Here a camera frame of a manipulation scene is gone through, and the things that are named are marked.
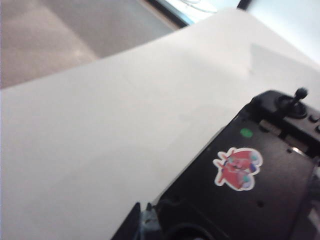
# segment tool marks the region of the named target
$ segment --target thumbstick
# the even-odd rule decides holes
[[[277,107],[291,118],[302,119],[307,115],[306,106],[300,102],[308,95],[308,90],[300,87],[295,91],[294,97],[282,95],[276,100]]]
[[[293,102],[297,103],[300,99],[304,99],[307,95],[308,90],[304,87],[300,87],[297,91],[295,91]]]

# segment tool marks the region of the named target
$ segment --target black game controller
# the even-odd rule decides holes
[[[254,97],[153,206],[134,206],[112,240],[316,239],[320,112],[306,96]]]

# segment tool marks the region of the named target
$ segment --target sticker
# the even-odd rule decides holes
[[[218,152],[220,159],[213,160],[218,168],[214,183],[217,186],[227,184],[236,191],[248,191],[254,188],[254,175],[260,172],[263,158],[253,148],[231,147],[228,152]]]
[[[248,139],[254,135],[254,133],[248,128],[242,128],[240,130],[240,133],[242,136],[244,136],[245,138],[248,138]]]

